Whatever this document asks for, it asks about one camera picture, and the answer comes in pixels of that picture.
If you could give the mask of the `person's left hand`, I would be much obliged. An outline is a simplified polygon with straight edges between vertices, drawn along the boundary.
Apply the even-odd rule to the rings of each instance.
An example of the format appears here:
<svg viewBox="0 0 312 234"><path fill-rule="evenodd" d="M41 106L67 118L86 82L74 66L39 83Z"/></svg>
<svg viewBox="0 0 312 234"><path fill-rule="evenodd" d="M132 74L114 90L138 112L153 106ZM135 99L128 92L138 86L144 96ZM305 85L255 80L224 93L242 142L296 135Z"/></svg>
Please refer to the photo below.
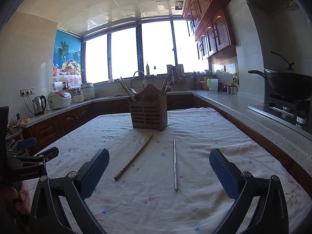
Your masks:
<svg viewBox="0 0 312 234"><path fill-rule="evenodd" d="M30 214L31 203L27 183L22 182L19 192L13 187L1 188L1 215L8 211L9 205L16 200L15 207L21 214Z"/></svg>

